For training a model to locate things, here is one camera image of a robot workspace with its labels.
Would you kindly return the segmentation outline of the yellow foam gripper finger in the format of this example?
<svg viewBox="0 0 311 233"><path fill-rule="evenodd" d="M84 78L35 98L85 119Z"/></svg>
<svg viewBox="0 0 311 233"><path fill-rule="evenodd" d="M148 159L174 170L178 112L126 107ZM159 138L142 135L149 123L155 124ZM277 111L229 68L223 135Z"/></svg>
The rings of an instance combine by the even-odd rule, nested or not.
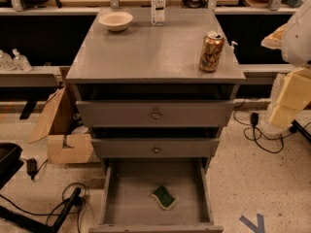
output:
<svg viewBox="0 0 311 233"><path fill-rule="evenodd" d="M286 25L278 27L274 32L266 36L262 41L261 45L267 49L279 50L282 45L283 33Z"/></svg>
<svg viewBox="0 0 311 233"><path fill-rule="evenodd" d="M311 70L298 68L285 76L281 92L273 106L269 124L285 129L311 102Z"/></svg>

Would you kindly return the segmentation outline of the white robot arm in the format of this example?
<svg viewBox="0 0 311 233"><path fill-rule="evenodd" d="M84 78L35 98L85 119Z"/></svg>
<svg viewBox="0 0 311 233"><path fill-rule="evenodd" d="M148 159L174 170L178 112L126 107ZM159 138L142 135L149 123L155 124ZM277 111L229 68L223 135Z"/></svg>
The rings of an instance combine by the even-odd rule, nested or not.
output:
<svg viewBox="0 0 311 233"><path fill-rule="evenodd" d="M280 50L295 69L284 78L277 99L272 99L268 123L286 129L311 101L311 1L305 1L287 23L266 36L261 45Z"/></svg>

